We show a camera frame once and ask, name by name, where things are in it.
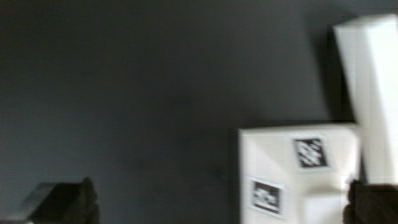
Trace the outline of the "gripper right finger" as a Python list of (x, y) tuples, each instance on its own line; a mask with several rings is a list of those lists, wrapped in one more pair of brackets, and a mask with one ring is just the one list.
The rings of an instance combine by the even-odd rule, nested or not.
[(398, 224), (398, 185), (351, 183), (343, 224)]

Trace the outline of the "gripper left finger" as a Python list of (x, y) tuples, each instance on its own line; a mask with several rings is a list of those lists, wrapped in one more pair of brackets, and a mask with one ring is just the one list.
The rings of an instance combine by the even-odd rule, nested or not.
[(41, 183), (11, 215), (20, 224), (98, 224), (98, 193), (89, 178)]

